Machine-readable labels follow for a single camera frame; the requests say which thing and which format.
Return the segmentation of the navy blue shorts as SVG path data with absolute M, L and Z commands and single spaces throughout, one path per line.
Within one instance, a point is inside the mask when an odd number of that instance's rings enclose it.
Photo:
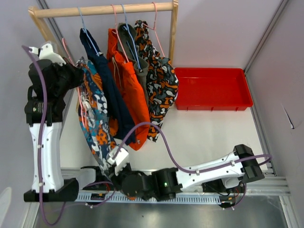
M 131 117 L 131 114 L 124 102 L 122 95 L 114 81 L 111 70 L 108 66 L 108 61 L 100 51 L 96 41 L 92 37 L 91 33 L 87 30 L 90 38 L 92 39 L 97 51 L 99 51 L 99 57 L 95 54 L 95 51 L 89 46 L 86 34 L 80 29 L 79 38 L 83 44 L 88 60 L 90 60 L 98 75 L 100 76 L 103 92 L 107 100 L 108 116 L 112 123 L 118 124 L 117 129 L 112 134 L 114 138 L 123 140 L 128 132 L 135 126 L 135 123 Z

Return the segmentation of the colourful graphic print shorts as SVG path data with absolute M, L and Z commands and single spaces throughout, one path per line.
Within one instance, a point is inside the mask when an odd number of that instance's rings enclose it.
M 116 146 L 116 142 L 110 132 L 107 100 L 103 92 L 102 82 L 90 60 L 81 58 L 76 65 L 84 71 L 84 82 L 80 86 L 80 93 L 83 106 L 86 106 L 87 127 L 82 124 L 79 106 L 80 127 L 102 174 L 108 176 L 109 169 L 106 158 Z

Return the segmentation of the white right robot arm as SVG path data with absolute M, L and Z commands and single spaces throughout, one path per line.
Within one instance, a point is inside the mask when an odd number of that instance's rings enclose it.
M 229 154 L 207 163 L 184 167 L 165 168 L 145 174 L 134 171 L 129 163 L 129 153 L 116 146 L 107 156 L 107 174 L 116 190 L 127 197 L 148 201 L 172 200 L 180 192 L 195 186 L 217 181 L 221 191 L 229 191 L 240 183 L 264 179 L 264 174 L 250 147 L 234 147 Z

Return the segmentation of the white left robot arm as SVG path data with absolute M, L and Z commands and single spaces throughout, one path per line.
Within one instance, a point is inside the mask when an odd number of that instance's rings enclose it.
M 31 189 L 24 193 L 25 202 L 72 202 L 87 185 L 98 190 L 103 178 L 95 167 L 82 168 L 64 179 L 60 167 L 60 134 L 66 93 L 82 83 L 83 71 L 70 63 L 59 65 L 42 59 L 29 66 L 28 102 L 24 111 L 34 152 L 34 177 Z

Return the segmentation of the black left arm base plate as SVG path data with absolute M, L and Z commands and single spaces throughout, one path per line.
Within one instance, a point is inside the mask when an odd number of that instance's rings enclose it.
M 83 187 L 83 190 L 105 190 L 111 191 L 112 190 L 112 182 L 110 181 L 98 181 L 94 183 L 90 183 Z

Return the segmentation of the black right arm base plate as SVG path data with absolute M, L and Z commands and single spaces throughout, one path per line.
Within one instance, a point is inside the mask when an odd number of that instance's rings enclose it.
M 217 193 L 221 196 L 238 195 L 240 193 L 244 193 L 245 186 L 237 185 L 236 187 L 226 188 L 221 180 L 209 181 L 203 183 L 202 185 L 203 192 L 206 193 Z

